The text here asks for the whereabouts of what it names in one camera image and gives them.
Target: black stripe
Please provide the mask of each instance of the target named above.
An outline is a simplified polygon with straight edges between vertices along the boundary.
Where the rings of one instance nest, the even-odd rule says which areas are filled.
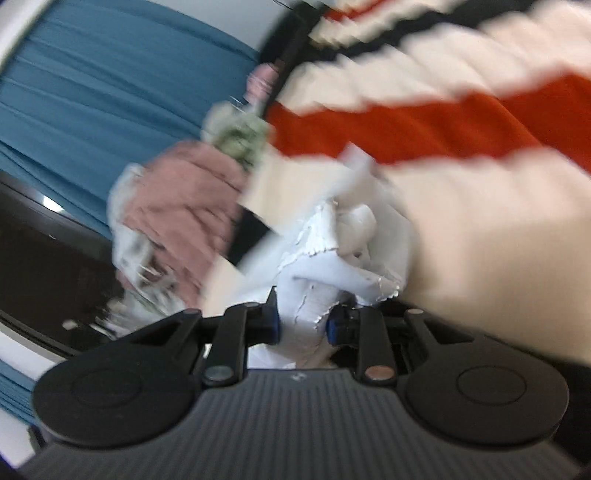
[[[293,33],[293,36],[291,36],[290,41],[287,43],[287,46],[282,51],[280,59],[283,62],[283,66],[281,67],[279,77],[273,84],[271,93],[265,103],[265,107],[262,112],[263,118],[266,117],[269,106],[275,101],[277,95],[279,95],[281,92],[281,89],[284,87],[289,75],[291,72],[293,72],[294,68],[299,64],[306,62],[306,57],[314,51],[314,48],[310,44],[308,35],[320,21],[320,17],[324,14],[324,12],[328,10],[328,7],[326,5],[322,5],[321,7],[313,8],[305,2],[303,2],[303,4],[304,6],[301,8],[298,7],[297,10],[294,8],[294,15],[296,15],[299,27],[295,33]]]
[[[244,256],[272,230],[250,210],[243,210],[242,217],[234,228],[234,239],[226,253],[226,259],[238,267]]]
[[[261,47],[259,63],[275,63],[281,59],[301,25],[305,23],[314,26],[318,23],[319,18],[319,10],[304,1],[297,3],[290,10],[286,10],[273,30],[267,35],[267,39]]]
[[[364,53],[378,51],[384,45],[398,47],[404,37],[427,31],[439,24],[453,24],[461,27],[477,28],[480,23],[508,12],[527,12],[537,0],[467,0],[449,13],[426,11],[417,18],[394,20],[390,30],[378,38],[345,48],[308,49],[301,63],[315,61],[334,61],[337,55],[354,58]]]

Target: white wall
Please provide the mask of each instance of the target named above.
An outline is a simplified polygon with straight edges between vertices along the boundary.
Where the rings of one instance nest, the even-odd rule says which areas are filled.
[[[216,27],[253,48],[261,46],[285,8],[273,0],[152,0]]]

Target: blue curtain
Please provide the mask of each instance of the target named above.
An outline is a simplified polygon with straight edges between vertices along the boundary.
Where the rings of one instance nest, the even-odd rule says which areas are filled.
[[[31,392],[35,382],[0,361],[0,408],[30,425],[35,422]]]
[[[250,47],[146,0],[57,0],[0,76],[0,169],[109,237],[125,165],[198,138],[254,65]]]

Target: pink cloth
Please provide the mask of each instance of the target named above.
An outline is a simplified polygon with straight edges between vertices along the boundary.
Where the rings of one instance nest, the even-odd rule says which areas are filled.
[[[269,97],[277,76],[277,69],[270,63],[262,63],[256,67],[246,80],[246,101],[251,105],[264,102]]]
[[[154,244],[154,267],[173,273],[176,295],[199,307],[200,290],[232,238],[246,174],[211,145],[183,141],[146,168],[124,224]]]

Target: striped blanket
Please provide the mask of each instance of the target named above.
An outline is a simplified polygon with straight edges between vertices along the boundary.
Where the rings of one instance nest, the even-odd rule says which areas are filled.
[[[268,110],[275,135],[245,204],[289,223],[353,143],[418,232],[406,300],[591,364],[591,4],[339,7]]]

